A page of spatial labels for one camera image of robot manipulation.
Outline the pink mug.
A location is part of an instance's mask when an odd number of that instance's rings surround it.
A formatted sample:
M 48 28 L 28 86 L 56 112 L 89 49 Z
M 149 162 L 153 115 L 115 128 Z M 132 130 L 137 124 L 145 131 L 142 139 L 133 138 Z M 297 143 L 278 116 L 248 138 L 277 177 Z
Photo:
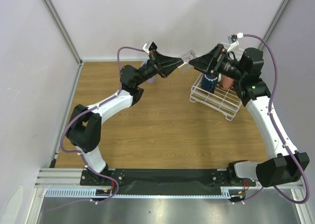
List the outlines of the pink mug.
M 233 86 L 234 80 L 232 78 L 229 78 L 227 76 L 223 76 L 220 81 L 220 88 L 227 91 Z

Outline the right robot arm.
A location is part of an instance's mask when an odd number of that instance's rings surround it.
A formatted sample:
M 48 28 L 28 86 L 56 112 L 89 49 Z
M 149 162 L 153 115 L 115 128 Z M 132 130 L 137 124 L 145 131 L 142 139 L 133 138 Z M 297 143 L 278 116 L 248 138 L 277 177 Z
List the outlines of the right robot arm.
M 269 104 L 271 93 L 260 78 L 263 52 L 247 48 L 240 60 L 234 60 L 223 44 L 218 44 L 209 53 L 190 60 L 189 64 L 206 75 L 220 73 L 235 81 L 237 96 L 254 119 L 266 147 L 268 159 L 265 162 L 231 162 L 229 168 L 232 170 L 226 174 L 228 183 L 237 186 L 244 178 L 249 178 L 267 188 L 298 181 L 301 178 L 298 166 L 306 169 L 310 159 L 290 141 L 274 106 Z

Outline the clear glass cup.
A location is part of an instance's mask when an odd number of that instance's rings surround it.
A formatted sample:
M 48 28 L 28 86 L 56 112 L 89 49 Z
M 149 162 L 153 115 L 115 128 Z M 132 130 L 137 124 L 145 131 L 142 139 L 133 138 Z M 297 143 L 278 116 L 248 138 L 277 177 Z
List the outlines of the clear glass cup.
M 196 58 L 196 54 L 193 50 L 190 50 L 184 54 L 181 55 L 181 61 L 178 65 L 178 69 L 181 73 L 187 72 L 192 66 L 189 64 L 189 62 Z

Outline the lilac plastic tumbler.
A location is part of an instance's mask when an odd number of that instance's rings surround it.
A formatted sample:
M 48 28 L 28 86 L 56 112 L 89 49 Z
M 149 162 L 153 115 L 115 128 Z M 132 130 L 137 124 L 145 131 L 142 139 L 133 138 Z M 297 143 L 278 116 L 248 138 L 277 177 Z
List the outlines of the lilac plastic tumbler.
M 141 67 L 143 67 L 149 60 L 145 60 L 142 62 Z M 148 79 L 146 82 L 149 84 L 153 84 L 156 81 L 156 76 L 154 75 L 150 79 Z

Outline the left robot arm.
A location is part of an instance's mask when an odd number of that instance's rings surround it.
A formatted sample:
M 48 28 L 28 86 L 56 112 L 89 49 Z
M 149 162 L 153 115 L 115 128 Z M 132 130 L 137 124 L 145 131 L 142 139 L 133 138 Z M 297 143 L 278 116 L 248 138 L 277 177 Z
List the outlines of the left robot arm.
M 75 106 L 66 129 L 66 137 L 76 147 L 90 170 L 91 179 L 98 185 L 108 180 L 108 165 L 98 145 L 102 124 L 118 112 L 132 107 L 142 97 L 139 86 L 156 75 L 169 76 L 184 64 L 181 58 L 168 57 L 155 50 L 149 52 L 149 59 L 139 68 L 125 65 L 120 70 L 120 88 L 110 97 L 92 104 Z

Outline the large dark blue mug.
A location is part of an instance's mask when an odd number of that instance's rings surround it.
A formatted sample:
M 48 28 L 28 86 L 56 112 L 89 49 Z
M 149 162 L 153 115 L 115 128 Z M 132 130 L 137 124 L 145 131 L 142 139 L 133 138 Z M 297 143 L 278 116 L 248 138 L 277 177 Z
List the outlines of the large dark blue mug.
M 202 76 L 200 86 L 201 86 L 201 89 L 213 94 L 217 83 L 218 83 L 218 76 L 213 75 L 213 74 L 211 75 L 204 74 Z

